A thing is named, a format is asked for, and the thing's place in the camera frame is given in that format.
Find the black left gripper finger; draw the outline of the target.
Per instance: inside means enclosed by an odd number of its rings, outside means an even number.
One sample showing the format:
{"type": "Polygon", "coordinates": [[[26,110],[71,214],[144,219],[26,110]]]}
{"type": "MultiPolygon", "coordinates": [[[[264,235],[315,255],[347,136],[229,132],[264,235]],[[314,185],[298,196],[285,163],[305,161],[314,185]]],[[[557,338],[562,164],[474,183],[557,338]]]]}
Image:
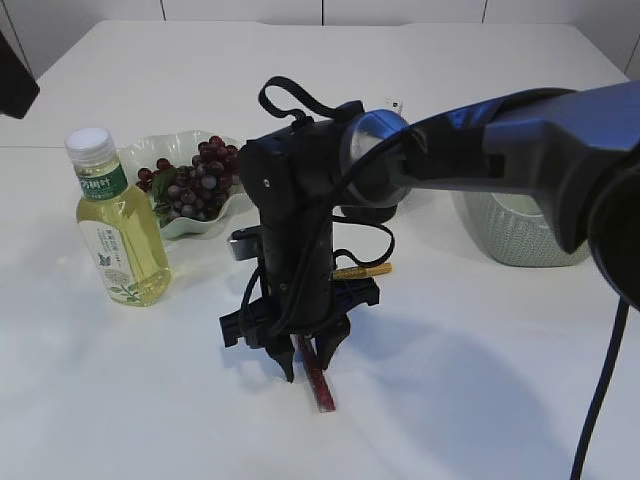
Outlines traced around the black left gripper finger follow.
{"type": "Polygon", "coordinates": [[[22,119],[39,95],[40,88],[4,35],[0,39],[0,111],[2,115],[22,119]]]}

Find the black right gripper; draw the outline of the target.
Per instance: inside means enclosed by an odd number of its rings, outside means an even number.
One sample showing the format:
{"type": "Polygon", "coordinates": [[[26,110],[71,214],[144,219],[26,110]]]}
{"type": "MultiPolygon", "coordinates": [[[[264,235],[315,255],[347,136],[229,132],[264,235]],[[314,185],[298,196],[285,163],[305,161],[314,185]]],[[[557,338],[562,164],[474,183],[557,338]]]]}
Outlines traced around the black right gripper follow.
{"type": "Polygon", "coordinates": [[[362,261],[347,249],[334,249],[336,223],[381,227],[331,215],[315,231],[312,213],[277,226],[257,225],[261,227],[264,256],[254,258],[257,266],[239,309],[219,319],[225,347],[244,340],[252,349],[265,349],[288,383],[295,378],[295,348],[290,336],[314,338],[319,366],[327,370],[336,350],[350,335],[347,314],[362,304],[374,306],[380,301],[380,289],[371,278],[333,278],[340,257],[361,267],[381,264],[380,259],[362,261]]]}

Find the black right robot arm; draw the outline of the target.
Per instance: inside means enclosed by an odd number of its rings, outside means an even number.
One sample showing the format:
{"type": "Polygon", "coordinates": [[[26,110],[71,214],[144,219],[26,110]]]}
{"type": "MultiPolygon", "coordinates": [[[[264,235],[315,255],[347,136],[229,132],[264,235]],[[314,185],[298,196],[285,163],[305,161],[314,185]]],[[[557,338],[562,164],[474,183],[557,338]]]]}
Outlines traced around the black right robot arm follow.
{"type": "Polygon", "coordinates": [[[333,278],[333,211],[391,208],[416,188],[532,197],[558,245],[588,245],[611,287],[638,305],[637,82],[527,90],[414,124],[357,101],[325,107],[284,77],[272,84],[300,107],[239,152],[260,222],[230,242],[237,258],[258,260],[250,282],[262,295],[221,318],[226,346],[262,349],[292,378],[292,337],[303,335],[327,366],[350,332],[348,312],[379,300],[373,280],[333,278]]]}

